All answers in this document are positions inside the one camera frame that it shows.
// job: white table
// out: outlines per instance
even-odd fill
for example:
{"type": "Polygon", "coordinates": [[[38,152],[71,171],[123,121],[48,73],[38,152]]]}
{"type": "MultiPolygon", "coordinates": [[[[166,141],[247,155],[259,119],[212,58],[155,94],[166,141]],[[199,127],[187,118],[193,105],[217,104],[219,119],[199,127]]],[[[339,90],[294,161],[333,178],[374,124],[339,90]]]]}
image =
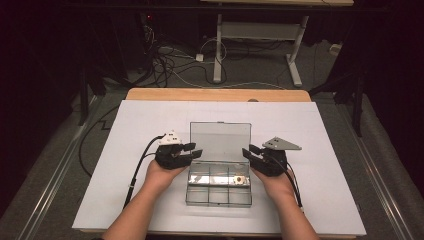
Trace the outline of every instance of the white table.
{"type": "MultiPolygon", "coordinates": [[[[75,218],[73,228],[107,229],[122,210],[128,185],[148,142],[170,130],[189,142],[191,121],[248,122],[252,144],[260,146],[279,136],[302,147],[287,151],[304,203],[305,214],[325,237],[365,235],[365,229],[331,146],[315,103],[312,102],[122,102],[96,170],[75,218]]],[[[149,152],[156,151],[153,145],[149,152]]],[[[143,162],[135,186],[144,181],[143,162]]],[[[251,174],[251,208],[186,206],[188,170],[180,174],[156,205],[149,232],[188,235],[275,236],[278,216],[263,185],[251,174]]]]}

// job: forearm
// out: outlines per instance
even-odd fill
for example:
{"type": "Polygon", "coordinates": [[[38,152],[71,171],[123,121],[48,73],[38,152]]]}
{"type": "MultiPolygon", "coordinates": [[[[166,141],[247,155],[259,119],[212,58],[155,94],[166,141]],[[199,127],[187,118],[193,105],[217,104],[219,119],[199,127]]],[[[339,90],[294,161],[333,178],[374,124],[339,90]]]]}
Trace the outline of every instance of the forearm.
{"type": "Polygon", "coordinates": [[[158,194],[142,188],[103,234],[103,239],[145,239],[158,197],[158,194]]]}
{"type": "Polygon", "coordinates": [[[280,228],[284,240],[319,239],[305,214],[300,210],[294,196],[280,196],[274,200],[280,218],[280,228]]]}

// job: floor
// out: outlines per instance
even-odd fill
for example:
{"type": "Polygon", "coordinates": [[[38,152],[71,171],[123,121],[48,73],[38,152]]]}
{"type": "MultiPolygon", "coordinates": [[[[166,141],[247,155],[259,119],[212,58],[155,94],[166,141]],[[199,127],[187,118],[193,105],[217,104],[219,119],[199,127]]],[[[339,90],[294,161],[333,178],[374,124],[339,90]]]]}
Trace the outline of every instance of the floor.
{"type": "MultiPolygon", "coordinates": [[[[336,60],[328,52],[330,46],[322,42],[301,47],[296,61],[303,81],[300,89],[309,90],[325,82],[336,60]]],[[[221,85],[208,83],[212,79],[211,64],[192,63],[191,56],[174,47],[161,49],[168,54],[165,65],[167,68],[173,66],[173,74],[160,75],[161,67],[157,65],[156,83],[151,77],[142,85],[296,89],[287,64],[281,58],[282,53],[290,52],[288,42],[229,42],[223,61],[226,80],[221,85]]],[[[208,47],[202,52],[206,57],[204,62],[213,61],[207,50],[208,47]]],[[[141,74],[130,70],[130,80],[141,74]]],[[[86,172],[94,171],[116,115],[114,107],[119,106],[128,91],[108,79],[105,84],[106,95],[93,96],[89,119],[83,126],[78,126],[81,106],[78,99],[75,100],[73,114],[52,136],[1,218],[0,239],[91,239],[100,236],[73,230],[71,226],[90,181],[86,172]]],[[[350,127],[349,104],[336,105],[331,93],[317,94],[313,101],[318,105],[367,230],[367,235],[358,239],[424,239],[422,197],[403,169],[366,96],[361,138],[350,127]]],[[[148,239],[207,238],[148,236],[148,239]]]]}

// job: wooden table edge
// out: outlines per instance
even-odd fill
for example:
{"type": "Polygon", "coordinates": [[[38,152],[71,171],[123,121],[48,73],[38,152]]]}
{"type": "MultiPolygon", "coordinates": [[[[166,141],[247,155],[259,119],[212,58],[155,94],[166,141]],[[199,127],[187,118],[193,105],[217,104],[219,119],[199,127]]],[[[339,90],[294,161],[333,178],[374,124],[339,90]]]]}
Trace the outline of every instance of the wooden table edge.
{"type": "Polygon", "coordinates": [[[311,102],[311,97],[304,90],[132,88],[126,100],[311,102]]]}

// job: desk leg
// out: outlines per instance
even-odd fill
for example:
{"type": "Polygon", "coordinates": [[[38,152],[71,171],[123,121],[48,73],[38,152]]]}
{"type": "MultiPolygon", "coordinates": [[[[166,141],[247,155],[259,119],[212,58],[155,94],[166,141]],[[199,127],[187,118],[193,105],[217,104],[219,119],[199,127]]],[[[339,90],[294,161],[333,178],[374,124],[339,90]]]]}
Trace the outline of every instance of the desk leg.
{"type": "Polygon", "coordinates": [[[296,39],[294,41],[293,52],[292,54],[287,54],[287,64],[289,66],[290,74],[293,79],[293,83],[296,87],[302,86],[302,81],[300,80],[299,71],[296,67],[296,56],[300,48],[300,44],[302,43],[303,34],[305,33],[306,24],[308,23],[309,16],[304,16],[302,19],[302,23],[299,26],[299,30],[297,32],[296,39]]]}
{"type": "Polygon", "coordinates": [[[220,83],[221,82],[221,40],[222,40],[222,14],[218,14],[218,21],[216,24],[216,54],[215,54],[215,64],[213,70],[213,82],[220,83]]]}

